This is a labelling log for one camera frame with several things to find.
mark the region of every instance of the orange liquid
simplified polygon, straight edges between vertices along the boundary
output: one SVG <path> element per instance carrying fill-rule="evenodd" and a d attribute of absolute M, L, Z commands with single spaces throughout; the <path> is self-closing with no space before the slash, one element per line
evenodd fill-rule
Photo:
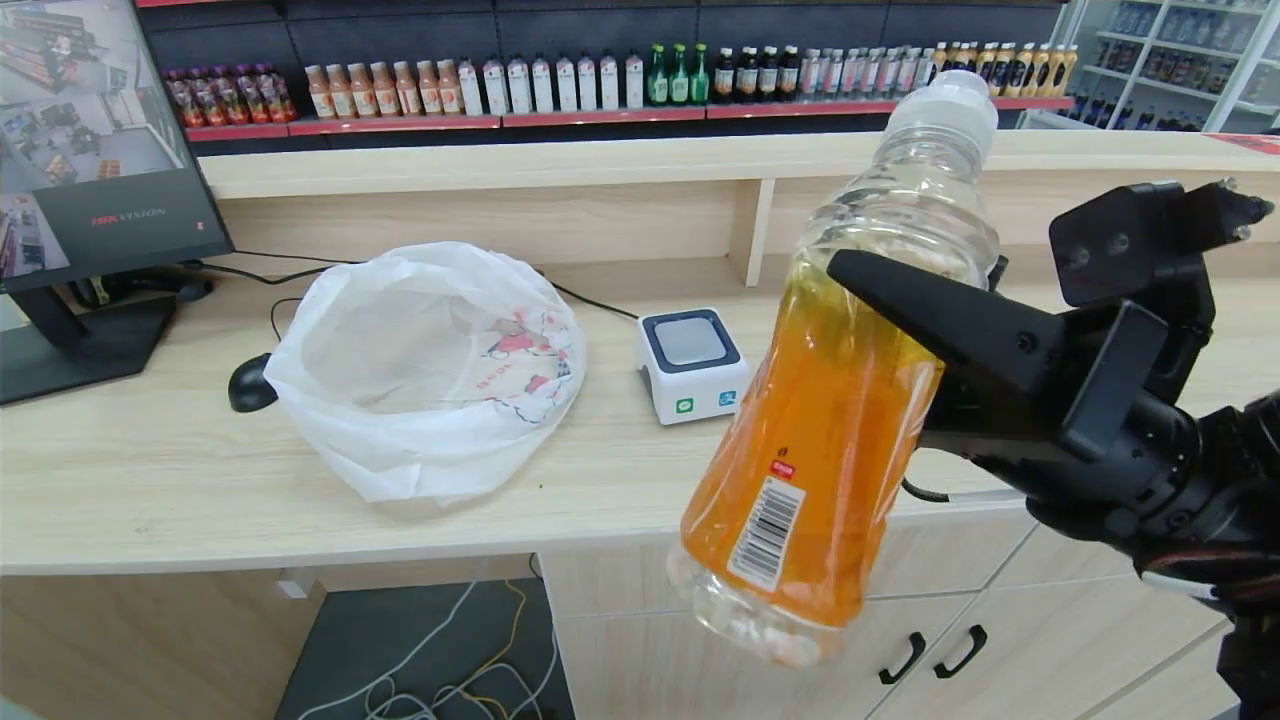
<path fill-rule="evenodd" d="M 941 377 L 929 351 L 797 258 L 768 356 L 685 510 L 685 550 L 795 618 L 847 625 Z M 732 560 L 768 477 L 804 491 L 773 589 Z"/>

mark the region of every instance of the white plastic bag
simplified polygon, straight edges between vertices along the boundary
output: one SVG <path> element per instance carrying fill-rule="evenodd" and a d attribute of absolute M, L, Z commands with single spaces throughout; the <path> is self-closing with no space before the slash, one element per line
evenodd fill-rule
<path fill-rule="evenodd" d="M 502 486 L 556 429 L 586 341 L 532 268 L 462 242 L 325 270 L 266 364 L 280 405 L 369 502 Z"/>

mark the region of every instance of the cabinet handle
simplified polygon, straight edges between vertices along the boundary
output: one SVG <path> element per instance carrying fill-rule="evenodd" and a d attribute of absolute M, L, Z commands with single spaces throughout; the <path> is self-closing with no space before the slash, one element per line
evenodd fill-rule
<path fill-rule="evenodd" d="M 906 639 L 911 643 L 911 657 L 906 660 L 906 665 L 904 665 L 897 673 L 890 673 L 888 667 L 881 667 L 881 683 L 892 685 L 893 683 L 901 680 L 902 675 L 906 675 L 906 671 L 910 670 L 911 666 L 915 665 L 915 661 L 924 655 L 924 647 L 927 644 L 924 642 L 924 635 L 920 633 L 911 633 L 906 637 Z"/>
<path fill-rule="evenodd" d="M 987 630 L 982 629 L 982 625 L 974 625 L 969 628 L 969 637 L 973 638 L 973 647 L 969 648 L 969 655 L 964 656 L 954 669 L 947 669 L 946 664 L 938 662 L 933 666 L 933 673 L 940 678 L 946 680 L 947 678 L 954 678 L 956 673 L 964 670 L 964 666 L 969 664 L 970 660 L 978 656 L 982 648 L 987 647 Z"/>

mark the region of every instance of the surveillance footage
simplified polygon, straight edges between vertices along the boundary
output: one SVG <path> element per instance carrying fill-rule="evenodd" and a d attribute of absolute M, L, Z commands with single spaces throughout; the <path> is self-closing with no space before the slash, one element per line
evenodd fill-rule
<path fill-rule="evenodd" d="M 128 3 L 0 5 L 0 278 L 68 265 L 68 186 L 192 165 Z"/>

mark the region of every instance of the white bottle cap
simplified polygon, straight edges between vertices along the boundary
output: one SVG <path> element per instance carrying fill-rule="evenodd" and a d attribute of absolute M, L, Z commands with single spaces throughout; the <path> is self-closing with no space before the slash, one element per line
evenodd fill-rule
<path fill-rule="evenodd" d="M 910 128 L 946 129 L 973 142 L 986 163 L 997 122 L 987 81 L 969 70 L 947 70 L 897 104 L 888 117 L 884 137 Z"/>

